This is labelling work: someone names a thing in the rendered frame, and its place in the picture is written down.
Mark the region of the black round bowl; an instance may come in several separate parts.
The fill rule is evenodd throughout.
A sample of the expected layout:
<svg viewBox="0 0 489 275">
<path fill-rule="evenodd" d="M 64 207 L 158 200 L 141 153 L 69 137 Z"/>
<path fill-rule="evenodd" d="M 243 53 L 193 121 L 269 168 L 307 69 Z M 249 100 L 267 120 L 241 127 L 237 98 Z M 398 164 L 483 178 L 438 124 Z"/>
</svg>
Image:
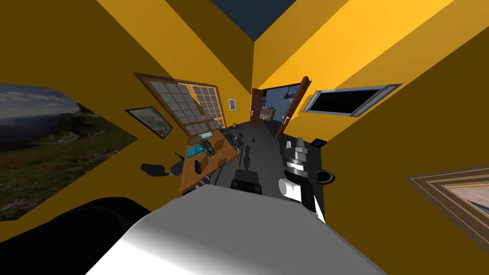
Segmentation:
<svg viewBox="0 0 489 275">
<path fill-rule="evenodd" d="M 315 172 L 314 181 L 321 185 L 328 185 L 332 183 L 335 180 L 335 178 L 336 177 L 333 173 L 322 169 Z"/>
</svg>

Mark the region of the wooden lattice window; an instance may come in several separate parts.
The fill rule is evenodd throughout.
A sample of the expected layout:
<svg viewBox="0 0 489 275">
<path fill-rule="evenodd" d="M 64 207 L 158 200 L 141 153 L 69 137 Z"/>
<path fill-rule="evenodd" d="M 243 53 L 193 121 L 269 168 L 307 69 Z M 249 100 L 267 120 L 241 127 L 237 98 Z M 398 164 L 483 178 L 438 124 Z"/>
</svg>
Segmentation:
<svg viewBox="0 0 489 275">
<path fill-rule="evenodd" d="M 188 137 L 227 126 L 216 85 L 142 73 L 134 75 Z"/>
</svg>

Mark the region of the wooden table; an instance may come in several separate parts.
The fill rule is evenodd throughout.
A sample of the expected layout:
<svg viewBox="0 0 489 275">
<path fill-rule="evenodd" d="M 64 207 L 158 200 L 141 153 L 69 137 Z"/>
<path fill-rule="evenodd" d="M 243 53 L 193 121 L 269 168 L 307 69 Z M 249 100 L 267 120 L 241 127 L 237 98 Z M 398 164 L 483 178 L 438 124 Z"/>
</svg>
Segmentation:
<svg viewBox="0 0 489 275">
<path fill-rule="evenodd" d="M 179 184 L 180 193 L 193 188 L 205 176 L 232 160 L 235 160 L 236 164 L 239 165 L 239 152 L 236 151 L 220 130 L 213 131 L 213 136 L 207 138 L 207 140 L 210 142 L 215 155 L 208 157 L 202 152 L 185 159 Z M 201 174 L 197 174 L 194 170 L 195 161 L 201 164 Z"/>
</svg>

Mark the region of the large landscape picture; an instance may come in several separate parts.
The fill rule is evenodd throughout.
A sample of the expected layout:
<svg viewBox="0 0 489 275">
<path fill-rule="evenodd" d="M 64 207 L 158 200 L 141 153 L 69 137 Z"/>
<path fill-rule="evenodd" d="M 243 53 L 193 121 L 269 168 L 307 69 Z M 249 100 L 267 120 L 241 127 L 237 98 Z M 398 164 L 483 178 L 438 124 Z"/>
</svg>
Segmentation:
<svg viewBox="0 0 489 275">
<path fill-rule="evenodd" d="M 0 83 L 0 222 L 21 218 L 135 140 L 55 89 Z"/>
</svg>

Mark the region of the grey framed television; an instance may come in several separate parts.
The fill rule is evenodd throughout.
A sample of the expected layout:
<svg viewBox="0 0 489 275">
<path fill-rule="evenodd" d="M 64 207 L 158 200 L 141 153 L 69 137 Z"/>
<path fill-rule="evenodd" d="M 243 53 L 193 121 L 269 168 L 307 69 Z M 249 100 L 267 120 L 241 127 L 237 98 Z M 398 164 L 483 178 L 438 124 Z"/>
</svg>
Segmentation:
<svg viewBox="0 0 489 275">
<path fill-rule="evenodd" d="M 305 106 L 304 113 L 360 117 L 402 84 L 318 90 Z"/>
</svg>

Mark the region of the dark framed picture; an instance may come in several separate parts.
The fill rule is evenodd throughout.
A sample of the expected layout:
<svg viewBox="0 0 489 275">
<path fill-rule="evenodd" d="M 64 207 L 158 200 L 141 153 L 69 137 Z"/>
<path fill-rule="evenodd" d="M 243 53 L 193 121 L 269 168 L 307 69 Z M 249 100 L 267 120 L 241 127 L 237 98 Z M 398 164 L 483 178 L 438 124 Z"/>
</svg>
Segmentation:
<svg viewBox="0 0 489 275">
<path fill-rule="evenodd" d="M 161 139 L 164 139 L 173 129 L 173 126 L 153 106 L 125 111 Z"/>
</svg>

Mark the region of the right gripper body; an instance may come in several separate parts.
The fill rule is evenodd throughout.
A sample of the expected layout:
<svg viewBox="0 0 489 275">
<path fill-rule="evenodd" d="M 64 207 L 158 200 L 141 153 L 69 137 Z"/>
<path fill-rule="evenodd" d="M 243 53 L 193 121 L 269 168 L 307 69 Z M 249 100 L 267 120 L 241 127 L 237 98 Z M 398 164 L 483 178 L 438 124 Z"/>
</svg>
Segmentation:
<svg viewBox="0 0 489 275">
<path fill-rule="evenodd" d="M 288 163 L 307 162 L 308 149 L 303 147 L 285 148 L 285 159 Z"/>
</svg>

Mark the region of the brown wooden door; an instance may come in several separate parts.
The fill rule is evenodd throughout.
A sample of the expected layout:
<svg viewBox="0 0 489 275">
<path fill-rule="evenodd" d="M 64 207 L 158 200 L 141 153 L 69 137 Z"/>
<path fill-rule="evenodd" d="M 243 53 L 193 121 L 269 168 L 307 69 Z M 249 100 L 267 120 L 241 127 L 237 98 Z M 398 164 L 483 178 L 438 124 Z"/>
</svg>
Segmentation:
<svg viewBox="0 0 489 275">
<path fill-rule="evenodd" d="M 260 112 L 262 109 L 264 91 L 261 89 L 252 89 L 251 109 L 250 109 L 250 127 L 258 124 Z"/>
<path fill-rule="evenodd" d="M 304 76 L 301 83 L 298 86 L 298 90 L 296 91 L 292 102 L 290 103 L 286 115 L 283 118 L 283 121 L 275 135 L 275 138 L 278 139 L 279 136 L 284 132 L 286 127 L 288 126 L 293 114 L 297 110 L 299 103 L 301 102 L 304 94 L 306 93 L 308 87 L 310 86 L 311 81 L 307 76 Z"/>
</svg>

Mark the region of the wooden framed picture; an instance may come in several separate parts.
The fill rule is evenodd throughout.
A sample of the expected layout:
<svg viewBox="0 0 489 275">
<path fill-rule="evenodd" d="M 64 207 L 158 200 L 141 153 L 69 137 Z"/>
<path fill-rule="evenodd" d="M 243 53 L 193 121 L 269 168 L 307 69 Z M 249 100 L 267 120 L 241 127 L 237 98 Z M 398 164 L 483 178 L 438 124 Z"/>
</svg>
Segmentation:
<svg viewBox="0 0 489 275">
<path fill-rule="evenodd" d="M 464 199 L 455 188 L 489 187 L 489 164 L 404 178 L 470 240 L 489 255 L 489 207 Z"/>
</svg>

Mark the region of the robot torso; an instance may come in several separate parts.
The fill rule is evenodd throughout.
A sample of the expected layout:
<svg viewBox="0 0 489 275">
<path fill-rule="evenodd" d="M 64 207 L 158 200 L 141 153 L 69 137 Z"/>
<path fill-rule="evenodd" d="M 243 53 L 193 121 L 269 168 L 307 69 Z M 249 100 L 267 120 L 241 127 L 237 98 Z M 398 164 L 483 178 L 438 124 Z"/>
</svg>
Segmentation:
<svg viewBox="0 0 489 275">
<path fill-rule="evenodd" d="M 138 220 L 86 275 L 387 275 L 299 201 L 212 184 Z"/>
</svg>

